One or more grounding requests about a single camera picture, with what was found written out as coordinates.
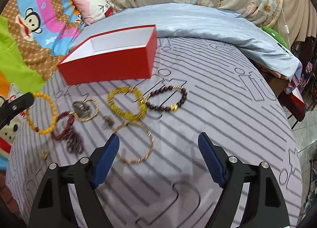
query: gold bracelet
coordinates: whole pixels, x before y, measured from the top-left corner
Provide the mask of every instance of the gold bracelet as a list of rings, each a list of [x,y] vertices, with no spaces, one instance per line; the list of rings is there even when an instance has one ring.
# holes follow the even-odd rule
[[[26,109],[26,111],[25,111],[26,120],[29,122],[31,130],[35,130],[36,132],[38,132],[41,135],[46,135],[46,134],[52,132],[54,127],[55,127],[55,125],[56,125],[56,120],[57,120],[57,109],[56,109],[56,106],[54,105],[53,100],[48,95],[45,95],[43,92],[33,93],[33,97],[35,97],[35,98],[36,97],[43,97],[45,100],[47,100],[50,103],[50,106],[51,106],[51,109],[52,109],[53,118],[52,118],[52,121],[51,121],[51,126],[48,127],[46,130],[39,130],[39,128],[34,125],[33,121],[30,118],[30,113],[29,113],[30,108]]]
[[[149,131],[149,129],[147,127],[142,125],[140,122],[136,122],[136,121],[127,121],[127,122],[120,124],[118,127],[115,128],[114,134],[116,134],[119,129],[121,129],[129,124],[138,126],[147,133],[147,136],[150,138],[150,141],[151,141],[150,150],[144,157],[141,157],[138,160],[127,160],[127,159],[123,158],[120,153],[118,153],[118,157],[119,157],[119,160],[122,161],[123,163],[138,164],[138,163],[141,163],[141,162],[145,161],[146,159],[148,159],[148,157],[151,155],[151,153],[153,151],[153,147],[154,147],[154,138],[152,136],[152,133]]]
[[[114,96],[119,93],[127,93],[127,92],[132,92],[136,97],[137,97],[137,103],[139,104],[140,107],[140,112],[138,114],[132,114],[127,111],[121,110],[117,105],[114,103]],[[118,116],[121,116],[124,119],[127,119],[129,121],[132,120],[141,120],[145,117],[147,107],[144,104],[142,92],[137,89],[136,87],[121,87],[117,89],[112,89],[112,91],[108,94],[108,104],[109,107],[111,108],[112,111]]]
[[[88,117],[88,118],[80,118],[78,116],[78,114],[75,111],[73,111],[70,114],[72,114],[75,117],[76,120],[78,120],[80,122],[86,122],[86,121],[92,120],[93,118],[95,118],[98,115],[98,113],[99,113],[99,105],[98,105],[97,99],[96,98],[87,98],[86,100],[83,101],[83,103],[86,103],[88,101],[92,101],[95,104],[95,109],[96,109],[95,113],[92,116]]]

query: cartoon monkey print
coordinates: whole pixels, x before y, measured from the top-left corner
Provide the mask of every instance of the cartoon monkey print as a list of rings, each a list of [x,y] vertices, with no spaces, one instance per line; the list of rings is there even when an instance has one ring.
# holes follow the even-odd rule
[[[17,15],[15,17],[15,22],[20,25],[21,35],[28,41],[33,41],[32,32],[40,34],[42,33],[41,19],[37,12],[33,8],[28,8],[25,11],[25,17]]]

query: jewelry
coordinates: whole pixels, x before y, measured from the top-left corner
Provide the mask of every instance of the jewelry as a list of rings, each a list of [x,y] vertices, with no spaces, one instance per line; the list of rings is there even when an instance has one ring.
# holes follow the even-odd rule
[[[41,158],[42,158],[43,160],[46,160],[48,155],[49,155],[49,154],[47,153],[47,151],[41,150]]]
[[[84,151],[83,139],[79,133],[73,128],[74,116],[70,111],[62,112],[58,117],[57,121],[68,116],[66,127],[63,129],[61,134],[56,135],[53,131],[51,132],[52,138],[55,140],[67,140],[66,149],[69,153],[81,154]]]
[[[74,107],[74,112],[80,118],[87,118],[91,115],[91,109],[87,103],[84,103],[81,101],[75,101],[73,102],[73,107]]]
[[[29,122],[31,130],[35,130],[36,132],[38,132],[41,135],[46,135],[46,134],[52,132],[54,127],[55,127],[55,125],[56,125],[56,120],[57,120],[57,109],[56,109],[56,106],[54,105],[53,100],[48,95],[45,95],[43,92],[33,93],[33,97],[43,97],[45,100],[47,100],[50,103],[50,106],[51,106],[51,109],[52,109],[53,118],[52,118],[52,121],[51,121],[51,126],[48,127],[46,130],[39,130],[39,128],[34,125],[33,121],[30,118],[30,113],[29,113],[30,108],[26,109],[26,111],[25,111],[26,120]]]
[[[182,98],[181,98],[181,100],[180,100],[178,103],[173,104],[173,105],[168,106],[168,107],[164,107],[164,106],[162,106],[162,105],[161,105],[161,106],[155,106],[155,105],[153,105],[153,104],[151,104],[151,103],[148,102],[148,100],[149,100],[151,97],[153,97],[153,96],[155,96],[155,95],[158,95],[158,94],[160,94],[160,93],[164,93],[164,92],[166,92],[166,91],[168,91],[168,90],[172,90],[172,89],[178,89],[178,90],[180,90],[181,93],[182,93]],[[178,107],[181,107],[182,104],[185,103],[186,100],[187,100],[187,92],[186,92],[186,89],[183,88],[182,86],[168,86],[168,87],[167,87],[167,86],[164,86],[164,87],[161,87],[160,89],[155,90],[155,91],[151,92],[150,94],[148,94],[147,97],[146,97],[145,100],[144,100],[144,103],[145,103],[146,106],[149,107],[151,110],[156,110],[156,111],[174,111],[174,112],[175,112],[175,111],[177,111]]]
[[[138,163],[141,163],[141,162],[145,161],[146,159],[148,159],[148,157],[151,155],[151,153],[153,151],[153,147],[154,147],[154,138],[152,136],[152,133],[149,131],[149,129],[147,127],[142,125],[140,122],[136,122],[136,121],[127,121],[127,122],[120,124],[118,127],[115,128],[114,134],[116,134],[119,129],[121,129],[127,125],[135,125],[135,126],[140,127],[142,130],[144,130],[147,133],[147,136],[150,138],[150,141],[151,141],[151,146],[150,146],[149,152],[144,157],[141,157],[138,160],[127,160],[127,159],[123,158],[120,153],[118,153],[118,157],[119,157],[120,161],[122,161],[123,163],[138,164]]]
[[[137,98],[137,103],[139,104],[139,108],[140,108],[140,112],[138,114],[132,114],[130,112],[123,111],[114,103],[114,96],[116,94],[128,93],[128,92],[132,92]],[[127,119],[129,121],[132,121],[132,120],[138,121],[138,120],[141,120],[145,117],[147,107],[144,103],[145,102],[143,100],[142,92],[139,89],[137,89],[136,87],[134,87],[134,88],[133,87],[121,87],[121,88],[117,88],[117,89],[112,89],[112,91],[108,94],[108,104],[109,104],[109,107],[111,108],[111,110],[114,111],[114,113],[116,115],[121,116],[122,118]]]
[[[69,132],[70,128],[72,127],[73,123],[74,123],[74,116],[71,114],[70,111],[65,111],[65,112],[62,112],[58,117],[57,117],[57,122],[60,120],[60,119],[63,119],[64,117],[66,116],[70,116],[67,120],[67,124],[66,124],[66,127],[62,130],[61,134],[59,135],[56,135],[54,133],[54,131],[51,132],[51,135],[52,135],[52,138],[55,139],[55,140],[62,140],[66,133]]]
[[[76,109],[75,109],[75,111],[71,112],[71,114],[75,117],[76,120],[78,120],[78,121],[80,121],[80,122],[86,122],[86,121],[92,120],[93,118],[95,118],[95,117],[98,115],[98,113],[99,113],[99,105],[98,105],[98,101],[97,101],[96,98],[87,98],[87,99],[84,100],[83,102],[74,102],[74,103],[76,103],[76,106],[78,106],[78,103],[81,103],[82,108],[81,108],[80,110],[82,111],[83,109],[87,109],[87,106],[88,106],[88,105],[85,104],[85,103],[88,102],[88,101],[92,101],[92,102],[94,103],[95,109],[96,109],[95,113],[94,113],[92,116],[90,116],[90,117],[81,118],[81,117],[77,114]]]
[[[105,129],[106,129],[108,126],[112,127],[112,126],[114,125],[115,121],[112,119],[111,116],[109,116],[109,115],[103,116],[102,114],[100,114],[100,115],[101,115],[102,119],[103,119],[104,122],[105,122]]]

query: white cable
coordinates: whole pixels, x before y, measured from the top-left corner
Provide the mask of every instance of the white cable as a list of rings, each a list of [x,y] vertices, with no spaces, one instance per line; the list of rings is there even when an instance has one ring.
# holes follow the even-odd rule
[[[283,11],[283,5],[281,5],[281,9],[282,9],[282,13],[283,13],[283,19],[284,19],[284,30],[285,30],[285,33],[287,35],[287,40],[288,40],[288,45],[289,45],[289,49],[291,50],[291,43],[289,42],[289,29],[288,29],[288,25],[286,24],[286,20],[285,20],[285,15],[284,15],[284,11]]]

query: pillow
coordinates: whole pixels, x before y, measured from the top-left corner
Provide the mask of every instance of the pillow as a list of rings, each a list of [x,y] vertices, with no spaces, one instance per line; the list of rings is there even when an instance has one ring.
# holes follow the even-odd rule
[[[73,3],[86,25],[91,25],[114,13],[107,0],[73,0]]]

